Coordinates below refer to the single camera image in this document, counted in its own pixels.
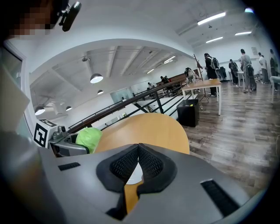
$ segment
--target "cable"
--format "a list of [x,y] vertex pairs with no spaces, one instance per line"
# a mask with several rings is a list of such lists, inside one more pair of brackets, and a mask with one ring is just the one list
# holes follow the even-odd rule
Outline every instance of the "cable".
[[277,140],[278,140],[278,137],[279,137],[280,135],[278,135],[277,136],[277,138],[276,138],[276,150],[275,150],[275,153],[276,153],[276,156],[277,156],[277,158],[279,159],[279,157],[278,157],[278,154],[277,154]]

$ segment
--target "railing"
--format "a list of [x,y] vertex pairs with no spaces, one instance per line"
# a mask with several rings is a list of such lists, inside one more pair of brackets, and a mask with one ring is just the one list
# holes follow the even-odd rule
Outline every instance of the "railing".
[[[75,132],[77,132],[77,131],[79,131],[79,130],[85,128],[85,127],[91,127],[91,124],[92,124],[92,123],[94,123],[94,122],[96,122],[96,121],[98,121],[98,120],[100,120],[100,119],[102,119],[102,118],[104,118],[104,117],[106,117],[106,116],[112,114],[113,112],[118,111],[118,110],[124,108],[125,106],[127,106],[127,105],[129,105],[129,104],[131,104],[131,103],[133,103],[133,102],[136,102],[136,101],[138,101],[138,100],[140,100],[140,99],[142,99],[142,98],[144,98],[145,96],[148,96],[148,95],[154,95],[155,99],[152,100],[151,102],[147,103],[146,105],[143,105],[142,107],[138,108],[137,110],[131,112],[130,114],[127,114],[127,116],[121,118],[121,119],[118,120],[118,121],[121,121],[121,120],[123,120],[123,119],[125,119],[125,118],[127,118],[127,117],[129,117],[129,116],[131,116],[131,115],[133,115],[134,113],[140,111],[142,108],[145,108],[145,107],[147,107],[148,105],[150,105],[150,104],[152,104],[152,103],[154,103],[154,102],[156,102],[156,101],[157,101],[157,104],[158,104],[158,108],[154,109],[152,112],[155,112],[156,110],[159,109],[159,110],[160,110],[160,113],[163,114],[163,113],[167,112],[168,110],[170,110],[170,109],[171,109],[176,103],[178,103],[180,100],[182,100],[183,97],[180,98],[180,100],[178,100],[176,103],[174,103],[171,107],[169,107],[169,108],[166,109],[165,111],[164,111],[163,108],[162,108],[163,105],[167,104],[168,102],[170,102],[171,100],[173,100],[174,98],[176,98],[178,95],[182,94],[182,91],[180,91],[180,89],[181,89],[184,85],[183,85],[183,86],[180,85],[180,86],[177,87],[176,89],[174,89],[174,90],[172,90],[171,92],[168,92],[168,93],[166,93],[166,94],[163,94],[163,95],[160,96],[160,97],[158,96],[158,91],[160,91],[160,90],[162,90],[162,89],[165,89],[165,88],[167,88],[167,87],[170,87],[170,86],[172,86],[172,85],[174,85],[174,84],[180,83],[180,82],[183,81],[183,80],[185,80],[185,78],[179,79],[179,80],[176,80],[176,81],[173,81],[173,82],[170,82],[170,83],[167,83],[167,84],[164,84],[164,85],[155,87],[155,88],[152,88],[152,89],[147,90],[147,91],[144,91],[144,92],[142,92],[141,94],[135,95],[135,97],[130,98],[130,99],[126,100],[126,101],[123,101],[123,102],[121,102],[121,103],[115,105],[115,106],[112,107],[112,108],[108,108],[107,110],[105,110],[105,111],[103,111],[103,112],[101,112],[101,113],[99,113],[99,114],[96,114],[96,115],[93,116],[93,117],[90,117],[90,118],[88,118],[88,119],[85,118],[85,119],[82,120],[82,123],[78,123],[78,124],[76,123],[77,125],[75,124],[75,125],[76,125],[75,127],[72,127],[70,130],[68,130],[68,133],[75,133]],[[173,96],[172,99],[168,100],[168,101],[165,102],[164,104],[161,104],[161,101],[160,101],[161,98],[163,98],[164,96],[170,95],[171,93],[176,92],[176,91],[180,91],[180,92],[177,93],[175,96]]]
[[84,119],[78,121],[77,123],[74,123],[73,125],[71,125],[71,126],[68,127],[68,128],[70,129],[71,127],[75,126],[76,124],[78,124],[78,123],[80,123],[80,122],[83,123],[83,121],[84,121],[85,119],[87,119],[87,118],[89,118],[89,117],[91,117],[91,116],[93,116],[93,115],[97,115],[97,114],[100,113],[101,111],[106,110],[106,109],[109,109],[110,107],[115,106],[116,104],[119,104],[119,103],[121,103],[121,102],[122,102],[122,100],[119,101],[119,102],[116,102],[116,103],[114,103],[114,104],[112,104],[112,105],[110,105],[110,106],[108,106],[108,107],[105,107],[105,108],[103,108],[102,110],[99,110],[99,111],[97,111],[97,112],[95,112],[95,113],[93,113],[93,114],[87,116],[86,118],[84,118]]

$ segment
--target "round wooden table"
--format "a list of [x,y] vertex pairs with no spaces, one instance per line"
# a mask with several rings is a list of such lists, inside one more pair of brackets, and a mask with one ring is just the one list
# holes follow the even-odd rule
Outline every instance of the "round wooden table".
[[[189,140],[183,127],[172,117],[160,113],[131,116],[102,131],[95,153],[127,144],[146,143],[189,154]],[[126,209],[129,213],[138,201],[137,186],[125,185]]]

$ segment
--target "vent slot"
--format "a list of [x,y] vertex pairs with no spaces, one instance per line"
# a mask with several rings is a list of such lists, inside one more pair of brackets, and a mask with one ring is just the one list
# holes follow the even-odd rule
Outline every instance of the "vent slot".
[[205,181],[200,184],[224,217],[239,208],[236,202],[234,202],[214,180]]
[[77,163],[77,162],[74,162],[74,163],[68,163],[68,164],[60,165],[60,166],[58,166],[58,168],[60,169],[60,171],[63,171],[63,170],[68,170],[68,169],[75,168],[77,166],[80,166],[80,164]]

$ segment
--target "white shirt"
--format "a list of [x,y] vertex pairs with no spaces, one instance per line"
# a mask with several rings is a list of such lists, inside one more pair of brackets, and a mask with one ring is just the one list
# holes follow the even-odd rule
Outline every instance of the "white shirt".
[[261,64],[262,68],[266,69],[266,60],[264,59],[264,57],[259,57],[259,63]]

